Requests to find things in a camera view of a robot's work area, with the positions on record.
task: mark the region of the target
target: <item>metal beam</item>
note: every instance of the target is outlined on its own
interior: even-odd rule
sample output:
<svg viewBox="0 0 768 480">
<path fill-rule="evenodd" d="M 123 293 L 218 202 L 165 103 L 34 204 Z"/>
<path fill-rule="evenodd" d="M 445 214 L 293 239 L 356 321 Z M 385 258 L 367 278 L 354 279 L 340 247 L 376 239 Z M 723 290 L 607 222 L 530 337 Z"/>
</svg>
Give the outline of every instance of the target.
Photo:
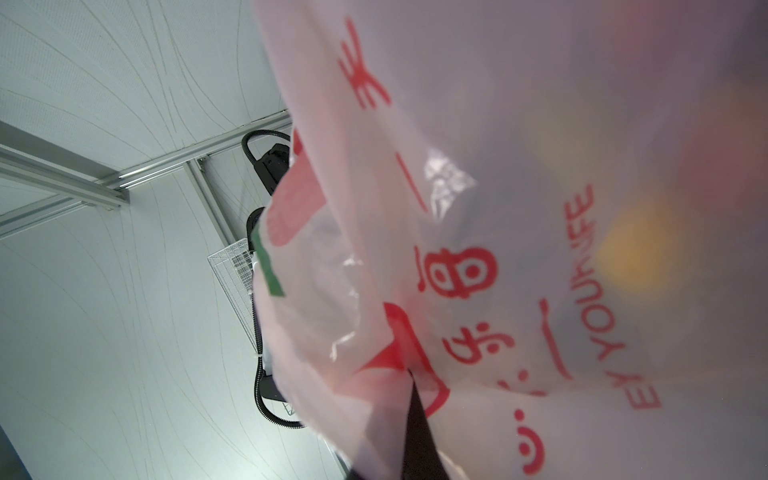
<svg viewBox="0 0 768 480">
<path fill-rule="evenodd" d="M 208 213 L 211 223 L 219 234 L 221 243 L 223 243 L 224 246 L 235 243 L 235 240 L 237 240 L 235 234 L 232 231 L 230 223 L 227 222 L 227 218 L 221 211 L 219 202 L 216 201 L 216 197 L 214 196 L 214 192 L 210 189 L 208 180 L 205 175 L 203 175 L 203 168 L 200 165 L 200 161 L 187 162 L 184 164 L 184 169 L 189 174 L 192 185 L 195 187 L 195 190 L 197 190 L 197 194 L 203 202 L 205 211 Z"/>
<path fill-rule="evenodd" d="M 86 204 L 64 195 L 54 195 L 0 215 L 0 240 L 84 208 Z"/>
<path fill-rule="evenodd" d="M 279 111 L 269 117 L 253 121 L 225 134 L 218 135 L 208 140 L 201 141 L 168 155 L 155 158 L 136 167 L 123 170 L 117 175 L 103 179 L 103 184 L 108 187 L 130 188 L 131 186 L 152 179 L 164 171 L 177 167 L 184 162 L 195 160 L 205 155 L 215 155 L 240 144 L 243 136 L 252 130 L 268 128 L 279 130 L 291 125 L 288 110 Z"/>
<path fill-rule="evenodd" d="M 0 121 L 0 145 L 93 178 L 104 178 L 117 173 L 90 158 L 59 147 L 3 121 Z"/>
<path fill-rule="evenodd" d="M 0 145 L 0 177 L 106 208 L 128 205 L 121 192 L 49 167 Z"/>
<path fill-rule="evenodd" d="M 253 121 L 236 130 L 229 131 L 226 134 L 221 134 L 174 153 L 156 158 L 145 164 L 129 168 L 117 175 L 103 178 L 98 183 L 104 187 L 117 188 L 118 190 L 131 189 L 144 182 L 154 180 L 178 168 L 182 168 L 185 162 L 195 160 L 204 155 L 218 154 L 238 147 L 240 139 L 249 131 L 263 128 L 282 130 L 290 125 L 291 118 L 288 111 L 280 111 L 269 117 Z M 56 195 L 0 215 L 0 240 L 84 206 L 85 204 L 79 200 Z"/>
</svg>

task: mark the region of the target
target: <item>white plastic bag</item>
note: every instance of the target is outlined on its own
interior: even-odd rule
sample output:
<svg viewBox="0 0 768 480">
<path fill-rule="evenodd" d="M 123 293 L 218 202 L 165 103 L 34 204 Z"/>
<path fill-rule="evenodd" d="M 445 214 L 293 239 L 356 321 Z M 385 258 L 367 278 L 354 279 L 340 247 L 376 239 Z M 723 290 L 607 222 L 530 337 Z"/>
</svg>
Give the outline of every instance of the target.
<svg viewBox="0 0 768 480">
<path fill-rule="evenodd" d="M 408 370 L 452 478 L 766 474 L 764 3 L 256 14 L 296 130 L 255 301 L 361 474 L 399 477 Z"/>
</svg>

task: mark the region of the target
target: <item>yellow object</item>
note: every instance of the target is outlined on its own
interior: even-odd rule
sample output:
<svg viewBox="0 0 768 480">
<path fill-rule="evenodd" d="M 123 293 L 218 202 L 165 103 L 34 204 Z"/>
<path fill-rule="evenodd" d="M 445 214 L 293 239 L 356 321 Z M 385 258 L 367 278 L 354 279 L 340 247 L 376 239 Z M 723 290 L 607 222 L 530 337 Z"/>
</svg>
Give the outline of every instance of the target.
<svg viewBox="0 0 768 480">
<path fill-rule="evenodd" d="M 671 293 L 690 271 L 690 229 L 670 196 L 646 197 L 621 211 L 595 254 L 613 286 L 644 300 Z"/>
</svg>

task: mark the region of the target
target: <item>black device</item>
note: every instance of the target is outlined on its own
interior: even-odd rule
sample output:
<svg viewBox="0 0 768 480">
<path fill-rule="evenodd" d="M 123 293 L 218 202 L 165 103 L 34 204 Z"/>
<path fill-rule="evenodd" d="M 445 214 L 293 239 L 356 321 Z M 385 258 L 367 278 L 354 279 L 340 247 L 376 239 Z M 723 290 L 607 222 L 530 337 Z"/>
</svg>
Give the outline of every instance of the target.
<svg viewBox="0 0 768 480">
<path fill-rule="evenodd" d="M 254 130 L 245 134 L 240 142 L 245 156 L 248 157 L 248 161 L 250 161 L 250 164 L 253 165 L 253 169 L 256 171 L 256 175 L 261 179 L 261 183 L 264 184 L 266 191 L 272 195 L 280 179 L 288 171 L 290 147 L 284 144 L 274 144 L 268 152 L 257 160 L 248 148 L 248 140 L 262 135 L 273 135 L 286 141 L 290 141 L 290 136 L 275 130 Z"/>
</svg>

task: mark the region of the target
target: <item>red smiley symbol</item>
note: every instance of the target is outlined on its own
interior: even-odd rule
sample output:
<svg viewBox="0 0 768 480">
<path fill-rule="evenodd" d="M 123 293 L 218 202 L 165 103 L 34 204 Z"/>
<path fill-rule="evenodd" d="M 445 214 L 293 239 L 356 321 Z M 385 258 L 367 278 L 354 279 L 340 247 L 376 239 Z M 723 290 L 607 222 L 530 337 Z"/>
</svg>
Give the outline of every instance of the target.
<svg viewBox="0 0 768 480">
<path fill-rule="evenodd" d="M 515 420 L 522 422 L 525 419 L 525 414 L 522 410 L 515 410 Z M 536 475 L 541 467 L 544 466 L 544 443 L 539 438 L 538 434 L 526 426 L 518 427 L 518 435 L 525 437 L 533 444 L 534 455 L 530 463 L 523 465 L 523 473 L 526 475 Z M 520 453 L 527 457 L 531 454 L 531 446 L 528 443 L 520 442 L 518 445 Z"/>
</svg>

